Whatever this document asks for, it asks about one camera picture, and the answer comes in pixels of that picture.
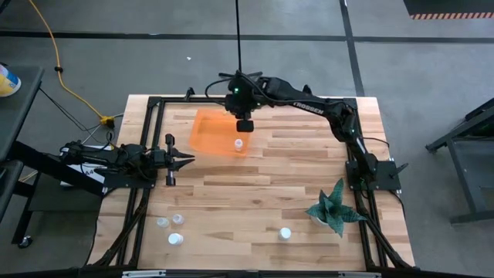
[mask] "concrete floor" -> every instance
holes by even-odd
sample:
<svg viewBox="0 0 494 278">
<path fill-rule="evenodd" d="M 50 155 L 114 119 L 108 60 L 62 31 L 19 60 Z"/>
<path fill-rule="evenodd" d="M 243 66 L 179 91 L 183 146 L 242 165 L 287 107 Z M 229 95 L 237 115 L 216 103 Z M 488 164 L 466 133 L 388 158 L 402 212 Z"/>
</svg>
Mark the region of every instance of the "concrete floor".
<svg viewBox="0 0 494 278">
<path fill-rule="evenodd" d="M 235 33 L 234 5 L 229 0 L 37 2 L 56 31 Z M 494 37 L 491 19 L 412 21 L 400 1 L 347 2 L 356 36 Z M 337 0 L 240 0 L 240 5 L 245 34 L 344 35 Z M 44 31 L 26 0 L 13 1 L 0 15 L 0 29 Z M 131 93 L 185 93 L 189 86 L 199 93 L 218 72 L 237 67 L 234 41 L 57 42 L 66 84 L 105 114 L 122 112 Z M 494 46 L 358 43 L 356 48 L 365 94 L 379 100 L 391 153 L 397 162 L 410 163 L 401 184 L 417 266 L 494 276 L 494 221 L 449 225 L 450 217 L 468 211 L 465 198 L 448 152 L 432 155 L 424 149 L 494 96 Z M 242 50 L 244 71 L 262 70 L 299 88 L 308 83 L 319 95 L 355 96 L 345 42 L 245 41 Z M 48 39 L 2 37 L 0 60 L 45 67 L 45 91 L 87 126 L 96 123 L 90 110 L 59 87 Z M 104 132 L 96 136 L 103 140 Z M 52 153 L 67 141 L 85 137 L 41 94 L 20 135 L 27 144 Z M 13 199 L 0 225 L 0 272 L 83 265 L 96 212 L 35 214 L 29 227 L 35 242 L 19 250 L 9 240 L 23 202 Z"/>
</svg>

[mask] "wooden table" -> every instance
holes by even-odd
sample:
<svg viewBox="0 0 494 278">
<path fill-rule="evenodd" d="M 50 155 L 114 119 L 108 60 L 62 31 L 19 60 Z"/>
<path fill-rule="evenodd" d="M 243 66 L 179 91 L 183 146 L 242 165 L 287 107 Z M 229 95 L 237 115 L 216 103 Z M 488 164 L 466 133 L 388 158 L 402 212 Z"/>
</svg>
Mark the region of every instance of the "wooden table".
<svg viewBox="0 0 494 278">
<path fill-rule="evenodd" d="M 129 96 L 118 144 L 140 141 L 148 97 Z M 357 102 L 364 136 L 386 140 L 377 99 L 360 97 Z M 345 144 L 334 138 L 324 118 L 293 107 L 257 110 L 252 114 L 255 131 L 248 157 L 227 158 L 190 148 L 200 108 L 223 109 L 199 103 L 165 107 L 160 146 L 165 146 L 164 135 L 172 133 L 177 149 L 194 154 L 196 161 L 177 173 L 176 187 L 167 187 L 166 172 L 160 171 L 147 210 L 140 269 L 364 270 L 357 223 L 345 223 L 340 238 L 312 223 L 304 212 L 316 202 L 320 189 L 330 193 L 345 177 Z M 379 159 L 389 158 L 386 144 L 371 140 L 365 144 Z M 383 233 L 413 265 L 400 203 L 389 192 L 375 193 Z M 117 189 L 103 200 L 90 263 L 103 255 L 122 229 L 128 194 L 128 189 Z M 347 186 L 343 203 L 355 208 Z M 158 217 L 170 219 L 175 213 L 184 216 L 183 225 L 157 226 Z M 288 242 L 277 238 L 282 227 L 292 230 Z M 184 236 L 181 246 L 168 244 L 172 232 Z M 127 258 L 133 242 L 131 237 Z M 370 243 L 378 263 L 373 236 Z"/>
</svg>

